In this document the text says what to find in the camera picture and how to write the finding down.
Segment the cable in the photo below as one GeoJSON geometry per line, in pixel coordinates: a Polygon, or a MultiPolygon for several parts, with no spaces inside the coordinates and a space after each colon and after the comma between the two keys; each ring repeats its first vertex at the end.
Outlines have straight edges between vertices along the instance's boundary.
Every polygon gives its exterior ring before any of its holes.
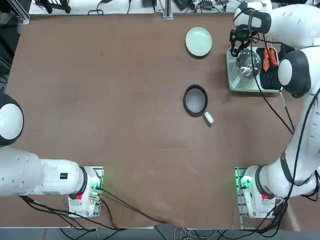
{"type": "Polygon", "coordinates": [[[102,227],[104,227],[104,228],[107,228],[107,229],[110,229],[110,230],[115,230],[115,229],[112,228],[112,227],[109,227],[109,226],[107,226],[107,225],[105,225],[105,224],[102,224],[102,223],[100,223],[100,222],[91,220],[90,218],[85,217],[85,216],[82,216],[82,215],[77,214],[77,213],[75,213],[75,212],[70,212],[70,211],[66,211],[66,210],[60,210],[60,209],[56,209],[56,208],[53,208],[53,207],[49,207],[49,206],[46,206],[46,205],[44,205],[44,204],[40,204],[40,203],[34,201],[34,200],[33,200],[32,198],[30,198],[30,197],[27,197],[27,198],[28,198],[28,201],[29,201],[29,202],[27,202],[27,203],[29,203],[29,204],[28,204],[29,206],[30,206],[30,204],[33,204],[33,205],[36,205],[36,206],[39,206],[39,207],[48,209],[48,210],[50,210],[50,211],[56,212],[56,214],[58,214],[58,215],[61,215],[61,213],[66,213],[66,214],[70,214],[70,215],[75,215],[75,216],[77,216],[77,217],[80,217],[80,218],[82,218],[82,219],[85,219],[85,220],[87,220],[87,221],[89,221],[89,222],[91,222],[91,223],[97,224],[97,225],[102,226],[102,227]]]}
{"type": "Polygon", "coordinates": [[[295,126],[294,126],[294,124],[293,124],[293,122],[292,122],[292,119],[291,119],[291,116],[290,116],[290,113],[289,113],[289,110],[288,110],[288,107],[287,107],[285,98],[284,98],[284,96],[283,96],[283,94],[282,94],[282,91],[279,90],[279,92],[280,92],[280,96],[281,96],[282,102],[283,102],[283,104],[284,104],[285,112],[286,112],[286,114],[287,114],[287,116],[288,116],[288,118],[289,118],[289,121],[290,121],[290,124],[291,124],[291,128],[292,128],[293,132],[295,132],[295,126]]]}
{"type": "Polygon", "coordinates": [[[193,230],[193,231],[194,231],[195,235],[197,236],[197,238],[198,238],[199,240],[201,240],[201,238],[200,238],[200,236],[198,235],[197,231],[196,231],[196,230],[193,230]]]}
{"type": "Polygon", "coordinates": [[[249,233],[249,234],[245,234],[245,235],[242,235],[242,236],[238,236],[238,237],[235,237],[235,238],[229,238],[229,237],[226,237],[226,236],[224,236],[224,234],[225,234],[225,232],[227,231],[227,230],[225,230],[223,233],[221,233],[221,232],[219,232],[219,231],[217,231],[220,235],[221,235],[221,237],[224,237],[225,239],[228,239],[228,240],[238,240],[238,239],[241,239],[241,238],[244,238],[244,237],[248,237],[248,236],[251,236],[252,234],[255,234],[258,230],[259,230],[259,228],[261,227],[261,225],[264,223],[264,221],[267,219],[267,217],[279,206],[279,205],[281,205],[283,202],[281,202],[280,204],[278,204],[278,205],[275,205],[268,213],[267,213],[267,215],[262,219],[262,221],[261,221],[261,223],[254,229],[254,230],[246,230],[246,231],[250,231],[251,233],[249,233]]]}
{"type": "Polygon", "coordinates": [[[227,230],[224,230],[222,234],[219,232],[220,236],[218,237],[217,240],[220,240],[220,239],[224,236],[223,234],[225,234],[226,231],[227,231],[227,230]]]}
{"type": "Polygon", "coordinates": [[[113,235],[117,234],[118,232],[119,231],[116,231],[116,232],[112,233],[110,236],[103,238],[102,240],[107,240],[107,239],[111,238],[113,235]]]}
{"type": "Polygon", "coordinates": [[[161,5],[161,8],[162,8],[163,12],[165,12],[165,9],[164,9],[164,6],[162,5],[161,0],[159,0],[159,2],[160,2],[160,5],[161,5]]]}
{"type": "Polygon", "coordinates": [[[255,37],[255,36],[253,36],[252,38],[258,40],[258,42],[259,42],[259,41],[264,41],[264,42],[267,43],[267,44],[282,44],[282,42],[280,42],[280,41],[261,40],[260,37],[255,37]]]}
{"type": "MultiPolygon", "coordinates": [[[[268,53],[268,61],[271,62],[271,68],[272,68],[272,70],[273,70],[273,74],[275,75],[275,77],[276,77],[277,80],[279,81],[277,71],[276,71],[275,66],[273,65],[273,63],[272,63],[272,61],[271,61],[271,55],[270,55],[269,48],[268,48],[268,46],[267,46],[266,37],[265,37],[264,34],[262,35],[262,37],[263,37],[263,41],[264,41],[264,46],[265,46],[265,48],[266,48],[266,50],[267,50],[267,53],[268,53]]],[[[282,92],[281,92],[280,90],[279,90],[279,92],[280,92],[280,96],[281,96],[282,102],[283,102],[283,104],[284,104],[285,112],[286,112],[286,114],[287,114],[287,116],[288,116],[288,119],[289,119],[290,124],[291,124],[291,127],[292,127],[292,132],[294,133],[294,132],[295,132],[295,126],[294,126],[294,124],[293,124],[293,122],[292,122],[292,119],[291,119],[291,116],[290,116],[290,114],[289,114],[289,111],[288,111],[288,107],[287,107],[285,98],[284,98],[284,96],[283,96],[283,94],[282,94],[282,92]]]]}
{"type": "Polygon", "coordinates": [[[202,238],[203,240],[209,240],[209,239],[213,238],[215,235],[217,235],[217,230],[214,230],[214,231],[213,231],[211,234],[209,234],[208,236],[200,236],[200,235],[196,232],[196,230],[194,230],[194,232],[195,232],[196,235],[192,234],[190,231],[187,231],[185,228],[182,228],[182,230],[188,232],[188,234],[189,234],[190,236],[193,236],[193,237],[195,237],[195,238],[202,238]]]}
{"type": "Polygon", "coordinates": [[[128,7],[128,11],[126,11],[126,14],[129,14],[130,6],[131,6],[131,0],[129,0],[129,7],[128,7]]]}
{"type": "Polygon", "coordinates": [[[241,10],[241,11],[234,17],[233,22],[235,22],[235,20],[240,16],[240,14],[245,13],[245,12],[248,11],[248,10],[255,10],[255,9],[252,8],[252,7],[247,7],[247,8],[245,8],[245,9],[241,10]]]}
{"type": "Polygon", "coordinates": [[[76,240],[75,238],[72,238],[70,236],[68,236],[61,228],[59,228],[59,230],[63,233],[63,235],[65,235],[68,239],[70,240],[76,240]]]}
{"type": "Polygon", "coordinates": [[[133,207],[133,206],[130,205],[129,203],[121,200],[120,198],[118,198],[117,196],[113,195],[111,192],[103,189],[102,187],[99,187],[99,186],[98,186],[98,187],[96,187],[95,189],[101,190],[101,191],[109,194],[110,196],[112,196],[113,198],[115,198],[116,200],[118,200],[120,203],[122,203],[125,207],[127,207],[127,208],[131,209],[132,211],[135,211],[135,212],[143,215],[144,217],[146,217],[146,218],[148,218],[148,219],[150,219],[150,220],[152,220],[152,221],[155,221],[155,222],[160,223],[160,224],[166,224],[166,223],[167,223],[167,222],[165,222],[165,221],[161,221],[161,220],[155,219],[154,217],[145,214],[144,212],[138,210],[137,208],[133,207]]]}
{"type": "Polygon", "coordinates": [[[226,7],[226,5],[224,5],[221,0],[219,0],[219,2],[220,2],[220,4],[221,4],[224,12],[226,13],[226,12],[227,12],[227,10],[226,10],[227,7],[226,7]]]}
{"type": "Polygon", "coordinates": [[[88,229],[86,229],[86,228],[84,228],[77,220],[75,220],[74,218],[72,218],[72,217],[70,217],[70,216],[68,216],[68,215],[65,215],[65,214],[62,214],[62,213],[57,213],[57,212],[54,212],[54,211],[47,211],[47,210],[43,210],[43,209],[40,209],[40,208],[37,208],[37,207],[35,207],[35,206],[33,206],[33,205],[31,205],[31,203],[30,202],[28,202],[28,201],[26,201],[26,200],[24,200],[25,202],[26,202],[26,204],[28,204],[31,208],[33,208],[33,209],[35,209],[35,210],[37,210],[37,211],[40,211],[40,212],[44,212],[44,213],[49,213],[49,214],[53,214],[53,215],[57,215],[58,217],[60,217],[62,220],[64,220],[65,222],[67,222],[71,227],[73,227],[74,229],[76,229],[76,230],[79,230],[79,231],[81,231],[81,230],[85,230],[85,231],[90,231],[90,230],[88,230],[88,229]],[[66,219],[64,219],[62,216],[64,216],[65,218],[68,218],[68,219],[71,219],[71,220],[73,220],[73,221],[75,221],[80,227],[81,227],[81,229],[79,229],[79,228],[77,228],[76,226],[74,226],[71,222],[69,222],[68,220],[66,220],[66,219]]]}
{"type": "Polygon", "coordinates": [[[78,236],[77,238],[72,238],[69,235],[67,235],[62,228],[59,228],[59,230],[63,233],[63,235],[65,235],[68,239],[70,240],[78,240],[79,238],[82,238],[84,235],[87,235],[88,233],[94,232],[96,231],[96,229],[91,229],[90,231],[86,231],[85,233],[81,234],[80,236],[78,236]]]}
{"type": "Polygon", "coordinates": [[[100,201],[103,203],[103,205],[106,207],[107,211],[108,211],[108,214],[109,214],[109,218],[110,218],[110,221],[111,221],[111,224],[112,226],[117,230],[119,231],[118,227],[116,226],[115,222],[114,222],[114,219],[112,217],[112,214],[111,214],[111,211],[110,211],[110,208],[107,204],[107,202],[105,200],[103,200],[102,198],[100,198],[100,201]]]}
{"type": "Polygon", "coordinates": [[[162,234],[162,232],[159,231],[159,229],[157,228],[157,226],[154,226],[154,228],[155,228],[155,230],[158,231],[158,233],[162,236],[162,238],[163,238],[164,240],[167,240],[166,237],[162,234]]]}
{"type": "Polygon", "coordinates": [[[104,15],[104,11],[103,11],[102,9],[98,9],[98,8],[99,8],[100,4],[106,4],[106,3],[108,3],[108,2],[109,2],[108,0],[101,0],[101,1],[97,4],[95,10],[89,10],[89,11],[88,11],[88,16],[91,15],[90,13],[96,13],[96,14],[99,15],[99,16],[104,15]]]}
{"type": "MultiPolygon", "coordinates": [[[[243,11],[241,11],[234,19],[236,19],[242,12],[245,12],[246,10],[248,10],[248,8],[244,9],[243,11]]],[[[252,31],[251,31],[251,23],[252,23],[252,19],[253,19],[253,14],[255,12],[252,13],[252,16],[249,18],[249,23],[248,23],[248,28],[250,30],[250,36],[252,36],[252,31]]],[[[281,122],[284,124],[284,126],[288,129],[288,131],[293,135],[294,132],[290,129],[290,127],[286,124],[286,122],[282,119],[282,117],[277,113],[277,111],[271,106],[271,104],[268,102],[268,100],[266,99],[264,93],[262,92],[259,84],[258,84],[258,80],[256,77],[256,74],[254,73],[254,58],[253,58],[253,41],[251,41],[250,43],[250,52],[251,52],[251,63],[252,63],[252,71],[253,71],[253,76],[254,76],[254,80],[255,83],[259,89],[259,92],[261,93],[261,96],[263,98],[263,100],[266,102],[266,104],[269,106],[269,108],[274,112],[274,114],[281,120],[281,122]]]]}
{"type": "Polygon", "coordinates": [[[193,0],[193,1],[192,1],[192,3],[191,3],[191,4],[189,4],[188,8],[185,10],[185,12],[184,12],[184,13],[188,12],[189,8],[191,7],[191,5],[192,5],[192,4],[194,4],[194,2],[195,2],[195,1],[196,1],[196,0],[193,0]]]}

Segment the white plate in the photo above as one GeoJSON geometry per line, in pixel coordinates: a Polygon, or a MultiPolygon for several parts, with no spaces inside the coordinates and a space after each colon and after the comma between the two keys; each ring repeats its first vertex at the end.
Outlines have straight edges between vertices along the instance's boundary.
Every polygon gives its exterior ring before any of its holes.
{"type": "Polygon", "coordinates": [[[203,27],[191,28],[185,37],[186,48],[195,56],[206,55],[212,46],[210,33],[203,27]]]}

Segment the red object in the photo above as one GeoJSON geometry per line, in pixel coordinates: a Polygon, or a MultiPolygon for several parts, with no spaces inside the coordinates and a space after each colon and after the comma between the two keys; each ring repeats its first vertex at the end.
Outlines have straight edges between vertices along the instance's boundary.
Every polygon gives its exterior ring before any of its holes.
{"type": "Polygon", "coordinates": [[[267,194],[261,194],[261,197],[263,200],[268,199],[268,195],[267,194]]]}
{"type": "Polygon", "coordinates": [[[278,66],[278,62],[276,59],[276,54],[275,54],[275,50],[273,50],[272,48],[270,48],[270,58],[271,58],[271,62],[274,66],[278,66]]]}
{"type": "Polygon", "coordinates": [[[263,69],[264,69],[265,72],[268,71],[269,66],[270,66],[270,63],[269,63],[268,58],[264,58],[263,59],[263,69]]]}

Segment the gray floor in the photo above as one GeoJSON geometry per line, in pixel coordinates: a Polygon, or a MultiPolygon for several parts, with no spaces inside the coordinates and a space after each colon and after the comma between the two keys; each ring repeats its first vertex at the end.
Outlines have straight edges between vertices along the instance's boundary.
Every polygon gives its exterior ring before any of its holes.
{"type": "MultiPolygon", "coordinates": [[[[171,239],[173,226],[169,224],[159,224],[158,229],[162,232],[167,240],[171,239]]],[[[76,238],[83,231],[78,231],[74,229],[64,229],[64,231],[72,238],[76,238]]],[[[86,236],[82,237],[81,240],[102,240],[103,238],[109,236],[114,231],[99,228],[96,232],[90,232],[86,236]]],[[[201,236],[207,236],[211,233],[210,230],[197,230],[197,233],[201,236]]],[[[247,232],[238,230],[228,230],[225,233],[226,237],[236,238],[247,232]]],[[[217,240],[219,235],[216,235],[213,240],[217,240]]],[[[2,228],[0,229],[0,239],[1,240],[67,240],[68,238],[64,236],[61,231],[57,228],[2,228]]],[[[155,229],[127,229],[123,232],[118,232],[113,237],[109,238],[111,240],[164,240],[162,236],[155,229]]],[[[176,240],[180,240],[180,230],[176,231],[176,240]]],[[[247,236],[246,240],[261,240],[264,239],[259,234],[253,234],[247,236]]],[[[318,232],[290,232],[290,231],[279,231],[278,234],[273,237],[274,240],[319,240],[320,233],[318,232]]]]}

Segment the metal frame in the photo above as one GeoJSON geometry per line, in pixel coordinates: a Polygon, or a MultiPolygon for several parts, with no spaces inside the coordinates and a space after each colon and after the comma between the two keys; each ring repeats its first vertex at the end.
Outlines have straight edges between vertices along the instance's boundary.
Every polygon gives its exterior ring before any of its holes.
{"type": "Polygon", "coordinates": [[[19,17],[23,20],[23,24],[30,23],[30,16],[24,7],[20,4],[19,0],[6,0],[11,7],[17,12],[19,17]]]}
{"type": "Polygon", "coordinates": [[[162,17],[163,19],[174,19],[174,15],[171,12],[171,0],[165,0],[165,8],[162,17]]]}

